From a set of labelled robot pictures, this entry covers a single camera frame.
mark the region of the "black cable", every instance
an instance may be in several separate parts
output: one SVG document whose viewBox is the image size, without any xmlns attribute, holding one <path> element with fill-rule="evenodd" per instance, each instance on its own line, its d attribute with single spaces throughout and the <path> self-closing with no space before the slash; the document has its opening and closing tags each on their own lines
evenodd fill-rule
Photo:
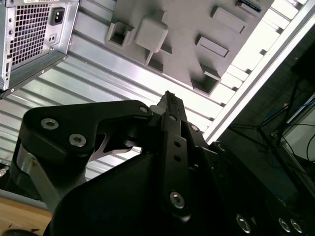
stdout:
<svg viewBox="0 0 315 236">
<path fill-rule="evenodd" d="M 293 151 L 293 148 L 291 147 L 291 145 L 289 144 L 289 142 L 285 139 L 285 137 L 282 136 L 282 138 L 285 140 L 286 144 L 289 146 L 289 148 L 291 149 L 292 151 L 292 154 L 296 157 L 294 151 Z"/>
<path fill-rule="evenodd" d="M 290 98 L 289 106 L 286 109 L 286 113 L 285 113 L 284 119 L 282 120 L 282 122 L 280 124 L 280 127 L 279 127 L 279 136 L 278 136 L 278 139 L 276 141 L 276 146 L 278 146 L 280 144 L 281 137 L 283 136 L 284 129 L 285 129 L 285 124 L 286 124 L 286 121 L 288 120 L 288 118 L 290 116 L 290 111 L 291 111 L 291 108 L 293 106 L 293 102 L 295 100 L 295 94 L 296 94 L 297 88 L 298 88 L 298 86 L 300 84 L 300 81 L 301 80 L 297 80 L 295 82 L 295 85 L 294 85 L 294 88 L 293 88 L 293 92 L 292 92 L 292 95 L 291 95 L 291 98 Z"/>
<path fill-rule="evenodd" d="M 289 142 L 285 139 L 285 137 L 282 136 L 282 138 L 284 139 L 284 141 L 286 142 L 286 144 L 287 144 L 287 145 L 289 146 L 289 148 L 291 149 L 292 154 L 294 155 L 294 157 L 296 157 L 297 155 L 294 153 L 293 148 L 291 147 L 291 145 L 289 144 Z M 300 169 L 297 169 L 297 168 L 294 167 L 294 166 L 291 166 L 291 165 L 288 165 L 288 166 L 291 167 L 291 168 L 293 168 L 293 169 L 295 169 L 295 170 L 297 170 L 297 171 L 300 171 L 300 172 L 306 174 L 307 176 L 309 176 L 309 174 L 308 174 L 305 170 L 302 171 L 302 170 L 300 170 Z"/>
<path fill-rule="evenodd" d="M 309 157 L 309 149 L 310 149 L 310 144 L 312 142 L 312 140 L 315 138 L 315 134 L 311 137 L 311 139 L 309 140 L 309 143 L 307 144 L 307 148 L 306 148 L 306 157 L 309 161 L 310 160 L 310 157 Z"/>
</svg>

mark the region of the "black metal bracket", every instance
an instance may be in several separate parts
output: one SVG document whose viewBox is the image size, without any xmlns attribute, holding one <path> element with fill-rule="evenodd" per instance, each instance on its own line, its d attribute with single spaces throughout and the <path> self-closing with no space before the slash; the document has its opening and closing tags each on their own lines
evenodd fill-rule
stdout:
<svg viewBox="0 0 315 236">
<path fill-rule="evenodd" d="M 291 220 L 313 235 L 313 224 L 304 221 L 315 217 L 313 207 L 297 217 L 228 147 L 209 146 L 187 121 L 182 100 L 167 92 L 158 112 L 153 110 L 121 101 L 25 114 L 13 166 L 24 174 L 20 184 L 28 175 L 51 206 L 45 236 L 147 235 L 152 229 L 177 235 L 300 235 L 293 225 L 288 233 L 279 223 Z M 141 154 L 84 181 L 89 161 L 132 147 L 141 147 Z M 313 189 L 301 180 L 296 181 L 301 193 L 315 202 Z"/>
</svg>

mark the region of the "ventilation grille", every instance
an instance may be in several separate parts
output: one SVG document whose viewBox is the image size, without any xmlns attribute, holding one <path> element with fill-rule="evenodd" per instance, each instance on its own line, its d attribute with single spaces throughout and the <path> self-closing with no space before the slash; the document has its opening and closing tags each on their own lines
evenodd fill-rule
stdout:
<svg viewBox="0 0 315 236">
<path fill-rule="evenodd" d="M 42 54 L 49 10 L 48 4 L 17 6 L 15 38 L 10 44 L 12 66 Z"/>
</svg>

